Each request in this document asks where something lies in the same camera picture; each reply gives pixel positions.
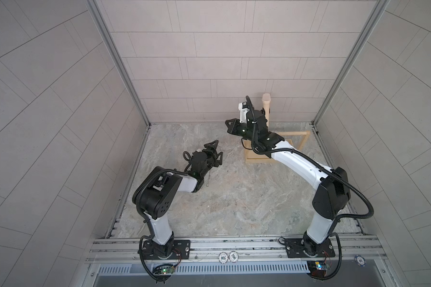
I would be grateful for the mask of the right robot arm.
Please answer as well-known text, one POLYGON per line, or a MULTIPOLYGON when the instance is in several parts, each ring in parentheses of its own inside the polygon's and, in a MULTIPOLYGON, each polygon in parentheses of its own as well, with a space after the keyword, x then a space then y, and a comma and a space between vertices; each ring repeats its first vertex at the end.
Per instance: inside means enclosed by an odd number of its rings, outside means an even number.
POLYGON ((315 210, 311 224, 304 233, 300 250, 309 257, 323 252, 324 242, 335 229, 335 218, 350 199, 350 190, 339 179, 346 172, 322 166, 293 147, 281 135, 270 132, 267 120, 260 111, 247 111, 243 120, 226 120, 227 132, 251 141, 251 149, 259 155, 274 159, 303 177, 316 192, 312 200, 315 210))

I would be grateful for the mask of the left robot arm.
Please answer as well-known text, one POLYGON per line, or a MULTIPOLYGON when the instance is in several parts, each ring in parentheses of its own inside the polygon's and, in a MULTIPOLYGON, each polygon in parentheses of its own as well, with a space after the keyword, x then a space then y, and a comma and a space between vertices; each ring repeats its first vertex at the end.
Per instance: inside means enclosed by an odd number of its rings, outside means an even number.
POLYGON ((150 235, 146 251, 167 258, 172 254, 174 233, 166 215, 178 192, 196 193, 203 184, 206 174, 223 163, 223 153, 217 152, 219 141, 206 143, 201 151, 184 152, 187 166, 183 172, 156 166, 132 196, 136 211, 146 223, 150 235))

